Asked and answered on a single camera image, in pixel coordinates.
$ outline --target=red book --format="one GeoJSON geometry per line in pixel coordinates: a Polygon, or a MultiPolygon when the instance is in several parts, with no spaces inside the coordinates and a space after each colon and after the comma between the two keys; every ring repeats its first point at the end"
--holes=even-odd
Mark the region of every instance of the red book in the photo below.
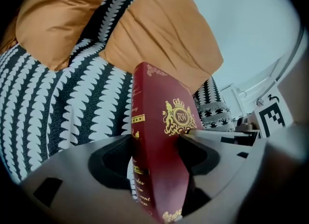
{"type": "Polygon", "coordinates": [[[133,76],[132,136],[136,193],[144,209],[161,223],[181,215],[189,173],[178,155],[179,134],[202,129],[189,89],[146,62],[133,76]]]}

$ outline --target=book cover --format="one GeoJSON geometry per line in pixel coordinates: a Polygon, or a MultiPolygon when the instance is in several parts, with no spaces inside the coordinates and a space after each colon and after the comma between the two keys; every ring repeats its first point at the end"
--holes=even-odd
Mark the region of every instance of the book cover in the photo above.
{"type": "Polygon", "coordinates": [[[179,134],[202,129],[189,89],[146,62],[133,75],[131,132],[138,201],[161,223],[182,212],[189,173],[178,155],[179,134]]]}

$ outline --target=white wall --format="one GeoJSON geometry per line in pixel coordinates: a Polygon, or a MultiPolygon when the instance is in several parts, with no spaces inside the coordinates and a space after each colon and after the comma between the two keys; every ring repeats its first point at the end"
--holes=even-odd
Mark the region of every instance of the white wall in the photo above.
{"type": "Polygon", "coordinates": [[[300,23],[289,0],[194,1],[225,60],[214,74],[220,89],[252,78],[296,42],[300,23]]]}

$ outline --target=book spine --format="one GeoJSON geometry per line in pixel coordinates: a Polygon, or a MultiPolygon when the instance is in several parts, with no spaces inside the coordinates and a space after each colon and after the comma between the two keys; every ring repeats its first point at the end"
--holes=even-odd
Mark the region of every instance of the book spine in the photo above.
{"type": "Polygon", "coordinates": [[[143,70],[143,65],[140,65],[135,69],[133,75],[131,113],[131,133],[134,141],[133,174],[138,202],[150,215],[156,217],[152,183],[144,146],[146,117],[143,109],[143,70]]]}

